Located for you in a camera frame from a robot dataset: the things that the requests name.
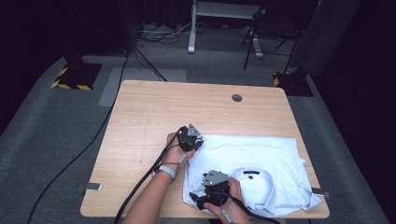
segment human hand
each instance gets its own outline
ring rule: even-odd
[[[230,194],[237,198],[239,201],[244,203],[244,199],[242,197],[242,190],[239,181],[230,178],[228,180],[230,185]],[[226,217],[221,213],[221,207],[215,206],[213,203],[204,203],[204,208],[209,210],[213,215],[218,217],[220,221],[224,224],[229,224]],[[248,219],[248,214],[239,207],[238,204],[233,202],[232,199],[228,199],[227,202],[222,206],[222,208],[227,212],[228,216],[230,216],[233,223],[238,224],[249,224],[250,220]]]
[[[175,134],[177,133],[168,134],[166,145],[169,144]],[[194,152],[195,150],[190,150],[188,152],[183,151],[183,149],[181,149],[180,145],[178,144],[177,138],[175,138],[174,141],[169,145],[169,150],[166,152],[161,163],[166,164],[166,166],[177,172],[178,169],[186,165],[187,161],[194,155]],[[186,158],[184,158],[180,165],[177,165],[177,162],[183,157],[184,154],[186,154]]]

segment cable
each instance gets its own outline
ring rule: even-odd
[[[113,40],[116,40],[122,44],[125,44],[125,41],[122,41],[112,35],[109,35],[107,33],[105,33],[104,31],[102,31],[101,29],[97,28],[92,22],[90,22],[86,17],[84,17],[69,1],[64,0],[66,2],[67,5],[69,5],[73,10],[75,10],[77,12],[77,14],[85,21],[87,22],[94,30],[96,30],[97,32],[101,33],[102,35],[105,35]]]
[[[120,91],[120,84],[121,84],[121,80],[122,80],[122,74],[123,74],[123,71],[124,71],[124,68],[125,68],[125,64],[128,62],[128,59],[129,59],[129,53],[128,53],[127,56],[126,56],[125,62],[124,62],[123,66],[122,66],[122,69],[121,69],[119,87],[118,87],[118,89],[117,89],[116,98],[117,98],[117,96],[118,96],[118,94],[119,94],[119,91]],[[73,160],[71,160],[69,163],[67,163],[66,166],[61,170],[61,172],[59,172],[55,177],[53,177],[53,178],[51,179],[51,181],[48,183],[48,185],[44,188],[44,190],[40,193],[40,195],[38,196],[37,200],[35,201],[35,204],[33,205],[33,208],[32,208],[32,210],[31,210],[31,212],[30,212],[30,214],[29,214],[29,217],[28,217],[28,219],[27,219],[27,224],[29,224],[29,223],[32,221],[33,214],[35,213],[35,209],[37,208],[38,203],[40,202],[40,200],[41,200],[41,198],[44,196],[44,194],[47,192],[47,190],[50,188],[50,186],[55,182],[55,180],[56,180],[61,174],[64,173],[64,171],[65,171],[67,168],[69,168],[70,165],[73,164],[73,162],[75,162],[85,151],[87,151],[87,149],[88,149],[88,148],[92,145],[92,143],[96,140],[96,138],[98,137],[99,133],[100,133],[100,132],[102,131],[102,129],[105,127],[106,122],[107,122],[108,118],[110,117],[111,111],[113,110],[113,107],[114,107],[115,102],[116,102],[116,101],[114,100],[112,106],[110,107],[110,109],[108,110],[108,112],[107,112],[107,114],[106,114],[105,120],[103,121],[102,125],[100,126],[99,130],[97,131],[97,133],[95,134],[95,136],[93,137],[93,139],[91,140],[91,142],[90,142],[87,146],[85,146],[84,149],[82,149],[82,150],[77,154],[77,156],[76,156]]]
[[[161,73],[154,67],[154,65],[152,65],[152,63],[143,55],[143,53],[140,52],[140,50],[137,47],[134,47],[134,49],[140,54],[140,56],[143,57],[143,59],[146,61],[146,63],[149,64],[149,66],[153,69],[153,72],[157,76],[161,77],[164,81],[168,81],[168,80],[166,80],[166,78],[163,75],[161,75]]]
[[[151,29],[145,29],[147,26],[150,26],[150,24],[146,24],[146,25],[142,25],[142,28],[143,28],[143,31],[139,31],[139,32],[141,32],[141,33],[144,33],[144,32],[147,32],[147,31],[149,31],[149,32],[154,32],[156,29],[158,29],[158,27],[160,27],[160,26],[157,26],[155,23],[153,24],[155,27],[154,28],[151,28]]]
[[[187,30],[187,28],[191,26],[191,22],[189,22],[187,25],[183,26],[182,28],[180,28],[177,31],[173,31],[173,32],[161,32],[161,31],[157,31],[157,32],[153,32],[152,30],[157,29],[158,27],[154,28],[154,29],[150,29],[147,31],[140,31],[141,33],[146,33],[143,37],[141,37],[140,41],[146,41],[149,43],[160,43],[162,45],[171,45],[171,44],[176,44],[177,42],[180,41],[180,37],[185,33],[185,31]],[[155,34],[162,34],[162,35],[150,35],[149,33],[155,33]],[[176,41],[170,42],[170,43],[164,43],[163,40],[173,40],[176,39]]]
[[[123,33],[124,38],[125,38],[126,48],[127,48],[127,50],[130,50],[130,48],[132,46],[130,46],[131,42],[130,42],[130,39],[128,38],[128,28],[127,28],[126,22],[124,20],[125,14],[124,14],[124,11],[122,10],[122,6],[121,6],[121,2],[120,1],[121,0],[117,1],[117,5],[119,7],[119,13],[120,13],[120,16],[121,16],[122,31],[123,31],[122,33]]]
[[[276,221],[273,218],[262,217],[262,216],[259,216],[257,214],[254,214],[254,213],[250,212],[239,199],[235,198],[234,196],[232,196],[230,194],[220,193],[220,192],[212,192],[211,194],[218,194],[218,195],[222,195],[222,196],[228,197],[229,199],[233,200],[233,202],[235,202],[240,208],[242,208],[242,210],[244,210],[244,212],[246,212],[250,216],[257,217],[259,219],[262,219],[262,220],[265,220],[265,221],[269,221],[271,223],[280,224],[280,222]]]
[[[124,203],[119,209],[119,212],[116,215],[116,218],[114,220],[114,224],[118,224],[120,222],[120,218],[122,215],[123,210],[125,209],[126,205],[128,204],[129,201],[131,201],[132,197],[134,197],[134,194],[137,192],[137,190],[140,188],[140,186],[145,182],[145,180],[149,177],[149,175],[152,173],[154,167],[158,165],[158,163],[163,159],[165,156],[166,152],[170,149],[170,145],[174,142],[175,138],[177,135],[180,133],[182,128],[179,128],[175,135],[172,137],[172,139],[169,141],[169,143],[166,145],[166,147],[163,149],[163,152],[160,154],[160,156],[157,158],[157,160],[152,164],[151,168],[146,172],[146,174],[140,179],[140,181],[134,186],[134,189],[131,191],[131,193],[128,195],[128,197],[125,199]]]
[[[139,62],[139,64],[140,64],[142,67],[151,70],[151,71],[157,76],[158,80],[161,81],[161,77],[158,76],[158,75],[155,73],[154,69],[152,69],[152,68],[150,68],[150,67],[148,67],[148,66],[145,66],[144,64],[142,64],[142,62],[140,62],[139,59],[142,59],[142,58],[141,58],[139,55],[136,54],[135,57],[136,57],[136,60]]]

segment hole in table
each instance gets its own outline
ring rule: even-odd
[[[233,98],[233,100],[234,100],[235,102],[241,102],[241,101],[242,101],[242,96],[239,95],[239,94],[234,94],[234,95],[232,96],[232,98]]]

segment chair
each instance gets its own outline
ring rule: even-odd
[[[297,46],[298,40],[317,5],[318,0],[278,0],[278,4],[272,2],[270,7],[268,7],[268,5],[262,5],[259,11],[253,15],[252,23],[242,43],[245,44],[249,37],[250,43],[247,49],[244,69],[248,66],[248,58],[250,50],[252,49],[253,38],[281,40],[281,43],[276,49],[279,49],[288,39],[294,39],[290,54],[286,54],[289,58],[283,71],[283,74],[285,74],[288,70],[290,59]]]

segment black wall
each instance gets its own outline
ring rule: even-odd
[[[391,223],[396,223],[395,12],[394,1],[363,0],[327,68],[313,77]]]
[[[56,1],[57,25],[39,5]],[[0,3],[0,134],[8,126],[38,78],[64,56],[57,29],[68,32],[78,56],[125,45],[118,2],[111,0],[4,0]],[[137,34],[141,24],[139,1],[129,1],[129,28]]]

